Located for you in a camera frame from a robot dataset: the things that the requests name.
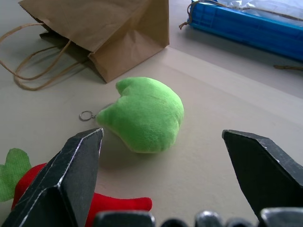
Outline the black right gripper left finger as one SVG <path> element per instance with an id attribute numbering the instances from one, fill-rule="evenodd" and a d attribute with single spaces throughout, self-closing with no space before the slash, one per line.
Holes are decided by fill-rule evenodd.
<path id="1" fill-rule="evenodd" d="M 69 138 L 1 227 L 84 227 L 96 186 L 102 138 L 102 128 Z"/>

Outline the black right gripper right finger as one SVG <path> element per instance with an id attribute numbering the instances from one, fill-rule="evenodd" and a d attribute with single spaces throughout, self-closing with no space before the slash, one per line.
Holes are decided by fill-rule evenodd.
<path id="1" fill-rule="evenodd" d="M 303 208 L 303 166 L 274 141 L 250 132 L 224 130 L 241 191 L 260 224 L 268 208 Z"/>

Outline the brown paper bag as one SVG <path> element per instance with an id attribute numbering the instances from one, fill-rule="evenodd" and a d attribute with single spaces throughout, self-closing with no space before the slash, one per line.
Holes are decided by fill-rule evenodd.
<path id="1" fill-rule="evenodd" d="M 89 52 L 110 82 L 169 45 L 169 0 L 21 0 L 34 20 Z"/>

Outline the red plush chili toy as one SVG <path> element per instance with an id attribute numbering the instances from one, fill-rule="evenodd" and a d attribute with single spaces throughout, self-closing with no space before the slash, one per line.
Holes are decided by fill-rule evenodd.
<path id="1" fill-rule="evenodd" d="M 13 210 L 26 189 L 46 163 L 31 166 L 28 154 L 11 148 L 4 164 L 0 164 L 0 202 L 13 200 Z M 103 211 L 138 210 L 151 211 L 152 200 L 148 197 L 120 199 L 94 193 L 85 227 L 92 227 L 97 213 Z"/>

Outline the green plush toy keychain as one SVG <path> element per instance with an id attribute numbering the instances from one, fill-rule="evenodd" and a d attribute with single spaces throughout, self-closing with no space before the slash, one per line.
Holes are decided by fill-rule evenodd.
<path id="1" fill-rule="evenodd" d="M 155 154 L 170 149 L 184 118 L 180 97 L 167 85 L 148 77 L 116 83 L 120 97 L 88 118 L 117 135 L 135 153 Z"/>

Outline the blue plastic crate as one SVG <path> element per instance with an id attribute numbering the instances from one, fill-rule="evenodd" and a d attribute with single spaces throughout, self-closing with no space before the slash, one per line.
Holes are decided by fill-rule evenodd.
<path id="1" fill-rule="evenodd" d="M 303 61 L 303 27 L 229 9 L 216 0 L 191 0 L 187 13 L 193 28 Z"/>

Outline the white plastic sheet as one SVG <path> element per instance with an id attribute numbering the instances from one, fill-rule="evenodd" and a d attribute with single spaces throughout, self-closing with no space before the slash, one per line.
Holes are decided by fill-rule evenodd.
<path id="1" fill-rule="evenodd" d="M 303 19 L 303 0 L 216 0 L 234 8 L 252 8 L 272 11 Z"/>

